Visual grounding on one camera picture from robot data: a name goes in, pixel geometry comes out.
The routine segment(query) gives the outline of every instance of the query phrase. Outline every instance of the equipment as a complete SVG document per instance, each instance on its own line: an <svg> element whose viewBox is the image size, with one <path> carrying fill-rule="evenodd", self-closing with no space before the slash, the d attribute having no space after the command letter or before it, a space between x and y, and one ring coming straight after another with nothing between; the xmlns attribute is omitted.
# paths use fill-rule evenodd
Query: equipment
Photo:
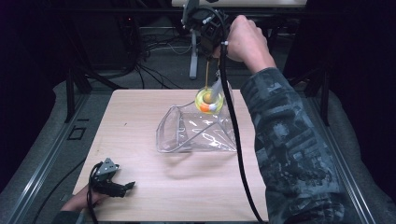
<svg viewBox="0 0 396 224"><path fill-rule="evenodd" d="M113 178L114 174L119 169L119 165L114 164L110 158L98 164L100 164L99 169L90 177L91 187L96 192L106 194L110 197L123 198L126 191L134 187L134 182L123 186L111 181L111 178Z"/></svg>
<svg viewBox="0 0 396 224"><path fill-rule="evenodd" d="M134 182L126 185L119 185L113 183L111 178L119 169L119 165L114 164L110 158L106 158L104 162L99 162L93 166L90 174L89 189L87 193L88 209L90 211L93 223L98 223L95 212L93 211L94 204L92 204L92 191L106 194L110 197L121 197L125 196L127 190L134 187Z"/></svg>
<svg viewBox="0 0 396 224"><path fill-rule="evenodd" d="M189 0L184 6L181 23L184 29L200 32L201 50L206 58L210 60L221 39L227 38L230 27L229 19L230 17L222 11L208 6L199 6L199 0Z"/></svg>

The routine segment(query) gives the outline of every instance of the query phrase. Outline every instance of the transparent plastic bag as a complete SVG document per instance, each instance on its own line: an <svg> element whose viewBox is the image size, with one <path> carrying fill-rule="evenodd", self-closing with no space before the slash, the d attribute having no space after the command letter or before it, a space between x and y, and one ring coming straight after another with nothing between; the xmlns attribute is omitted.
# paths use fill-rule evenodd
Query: transparent plastic bag
<svg viewBox="0 0 396 224"><path fill-rule="evenodd" d="M200 111L196 102L173 105L158 126L157 150L236 151L228 106L223 94L220 97L221 108L215 109L214 113Z"/></svg>

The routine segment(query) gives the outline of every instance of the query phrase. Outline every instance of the black cord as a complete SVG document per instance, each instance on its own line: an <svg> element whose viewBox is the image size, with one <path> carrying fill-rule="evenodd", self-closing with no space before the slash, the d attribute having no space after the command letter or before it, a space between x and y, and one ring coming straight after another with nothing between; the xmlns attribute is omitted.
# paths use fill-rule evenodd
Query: black cord
<svg viewBox="0 0 396 224"><path fill-rule="evenodd" d="M244 185L245 188L245 193L247 195L247 200L250 204L251 210L253 211L254 215L256 216L257 220L260 223L264 223L264 221L262 220L262 218L260 217L259 212L257 211L257 208L253 202L253 199L251 197L250 194L250 189L248 187L248 181L246 178L246 174L245 174L245 166L244 166L244 162L243 162L243 156L242 156L242 148L241 148L241 139L240 139L240 135L239 135L239 127L238 127L238 122L236 120L236 115L235 115L235 110L233 108L233 99L231 97L230 94L230 90L228 88L228 80L227 80L227 76L226 76L226 54L227 54L227 31L226 31L226 27L224 24L224 19L220 16L220 14L214 10L212 7L208 7L208 6L200 6L197 10L200 9L204 9L204 10L208 10L210 12L212 12L216 17L219 18L220 21L220 25L222 28L222 37L221 37L221 50L220 50L220 65L219 65L219 69L220 69L220 78L221 78L221 86L223 88L224 91L224 96L228 105L228 109L230 112L230 117L231 117L231 121L233 123L233 133L235 135L235 143L236 143L236 152L237 152L237 156L238 156L238 164L239 164L239 172L242 178L242 183Z"/></svg>
<svg viewBox="0 0 396 224"><path fill-rule="evenodd" d="M162 74L161 74L160 72L158 72L157 70L154 70L154 69L152 69L152 68L146 67L145 65L142 65L142 64L140 64L140 66L146 68L147 70L149 70L149 71L151 71L151 72L154 72L154 73L158 74L159 76L161 76L161 77L165 78L166 80L168 80L172 85L174 85L174 86L176 86L177 88L183 90L183 88L181 88L180 86L178 86L175 82L173 82L173 81L172 81L171 79L169 79L168 77L162 75Z"/></svg>
<svg viewBox="0 0 396 224"><path fill-rule="evenodd" d="M96 172L96 170L102 165L102 163L103 162L101 161L93 166L91 173L90 173L90 178L88 180L87 206L88 206L88 210L90 211L92 222L94 224L97 224L98 220L96 218L96 214L95 214L95 211L93 210L93 205L92 205L92 191L93 191L92 177L93 177L93 174Z"/></svg>
<svg viewBox="0 0 396 224"><path fill-rule="evenodd" d="M32 224L35 224L37 222L38 216L40 215L41 211L43 210L44 206L46 205L47 201L50 199L50 196L52 193L66 180L67 177L69 177L74 171L77 170L77 168L86 160L87 158L84 158L81 162L79 162L69 173L67 173L59 182L58 184L53 187L52 191L49 193L47 198L44 200L44 202L41 204L40 208L38 209L37 213L35 214L35 218L32 221Z"/></svg>

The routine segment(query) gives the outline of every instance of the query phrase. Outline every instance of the hand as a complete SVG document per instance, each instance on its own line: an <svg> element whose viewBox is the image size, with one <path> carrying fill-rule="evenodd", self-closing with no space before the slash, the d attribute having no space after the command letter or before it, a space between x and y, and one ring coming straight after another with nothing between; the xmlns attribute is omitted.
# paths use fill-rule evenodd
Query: hand
<svg viewBox="0 0 396 224"><path fill-rule="evenodd" d="M71 198L62 208L61 211L81 212L82 209L88 207L87 202L88 185L85 186L79 193ZM103 200L108 198L108 195L100 194L92 191L92 203L100 204Z"/></svg>
<svg viewBox="0 0 396 224"><path fill-rule="evenodd" d="M276 67L262 29L245 16L236 17L231 24L227 51L230 59L244 62L253 74L267 67ZM219 50L214 56L219 57Z"/></svg>

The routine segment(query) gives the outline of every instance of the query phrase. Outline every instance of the camouflage sleeve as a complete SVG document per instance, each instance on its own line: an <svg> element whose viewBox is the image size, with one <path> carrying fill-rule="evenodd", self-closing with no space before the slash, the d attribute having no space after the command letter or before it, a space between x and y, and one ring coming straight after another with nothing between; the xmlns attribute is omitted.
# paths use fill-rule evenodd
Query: camouflage sleeve
<svg viewBox="0 0 396 224"><path fill-rule="evenodd" d="M332 154L299 94L276 68L252 76L241 93L256 132L270 222L345 222L345 194Z"/></svg>

